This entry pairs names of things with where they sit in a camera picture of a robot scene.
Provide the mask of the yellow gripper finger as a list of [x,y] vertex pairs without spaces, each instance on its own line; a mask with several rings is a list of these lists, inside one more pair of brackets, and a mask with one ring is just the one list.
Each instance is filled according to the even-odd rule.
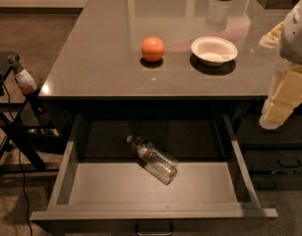
[[259,41],[259,44],[265,48],[277,48],[280,44],[280,36],[283,28],[283,22],[277,24],[273,29],[267,32]]
[[302,65],[292,64],[272,77],[259,124],[267,130],[281,126],[302,103]]

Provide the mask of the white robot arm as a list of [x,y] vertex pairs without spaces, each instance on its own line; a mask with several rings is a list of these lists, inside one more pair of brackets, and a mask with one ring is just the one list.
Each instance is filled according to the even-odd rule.
[[278,48],[280,57],[289,62],[289,65],[274,66],[268,98],[259,120],[262,128],[275,130],[302,103],[302,0],[261,38],[259,44]]

